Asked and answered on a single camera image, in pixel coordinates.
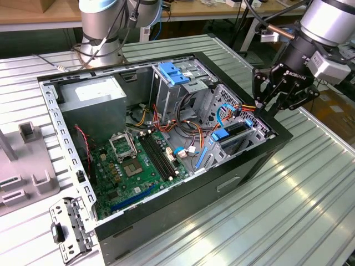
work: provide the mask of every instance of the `gray robot arm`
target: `gray robot arm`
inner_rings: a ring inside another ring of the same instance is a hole
[[[158,22],[161,0],[80,0],[79,8],[84,37],[76,51],[85,67],[102,67],[123,60],[118,30],[128,28],[127,38],[132,28]]]

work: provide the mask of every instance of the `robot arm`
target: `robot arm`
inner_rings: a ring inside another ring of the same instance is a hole
[[[159,21],[161,0],[80,0],[83,41],[75,49],[84,65],[102,67],[123,60],[121,47],[132,28],[147,27]],[[128,28],[122,44],[118,30]]]
[[[278,95],[269,110],[272,116],[318,97],[315,78],[335,85],[351,72],[337,46],[355,30],[354,0],[314,0],[292,34],[263,25],[290,39],[274,66],[253,70],[253,95],[259,109]]]

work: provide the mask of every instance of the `motherboard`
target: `motherboard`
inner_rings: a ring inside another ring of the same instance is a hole
[[[119,141],[108,141],[107,145],[92,150],[96,174],[92,186],[97,197],[98,219],[189,177],[179,159],[168,156],[169,149],[156,131],[144,136],[120,137]],[[130,153],[122,159],[122,154],[134,150],[136,154]]]

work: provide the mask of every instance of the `metal workbench surface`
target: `metal workbench surface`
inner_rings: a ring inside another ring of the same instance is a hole
[[[203,51],[251,93],[251,68],[207,35],[128,44],[130,62]],[[71,52],[45,55],[69,69]],[[1,265],[62,265],[48,208],[75,195],[36,77],[56,73],[34,57],[0,60],[0,129],[40,126],[62,190],[0,217]],[[258,175],[132,251],[117,265],[342,265],[355,249],[355,151],[303,109],[276,116],[294,138]],[[103,265],[98,248],[74,265]]]

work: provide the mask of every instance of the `green motherboard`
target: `green motherboard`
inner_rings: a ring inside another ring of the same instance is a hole
[[[153,132],[151,137],[162,151],[161,154],[167,156],[163,151],[169,145],[161,133]],[[124,139],[115,142],[116,152],[122,153],[130,150],[130,146]],[[119,162],[110,143],[91,151],[96,173],[96,180],[92,182],[92,186],[97,197],[95,209],[99,219],[110,216],[113,207],[119,207],[119,204],[124,204],[124,208],[127,208],[130,204],[170,187],[189,176],[185,167],[177,159],[174,163],[170,163],[174,171],[178,172],[176,172],[176,176],[169,180],[163,178],[153,164],[152,158],[148,156],[149,151],[145,151],[143,148],[143,141],[141,143],[137,136],[132,140],[137,151],[135,158],[126,157]]]

